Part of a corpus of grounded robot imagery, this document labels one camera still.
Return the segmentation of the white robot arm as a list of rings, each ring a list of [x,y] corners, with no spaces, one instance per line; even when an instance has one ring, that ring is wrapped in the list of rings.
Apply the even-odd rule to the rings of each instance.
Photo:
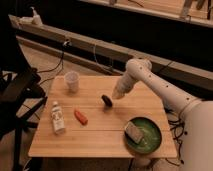
[[[180,149],[179,171],[213,171],[213,100],[205,101],[155,75],[147,59],[130,59],[112,97],[120,99],[138,81],[145,83],[184,122],[187,135]]]

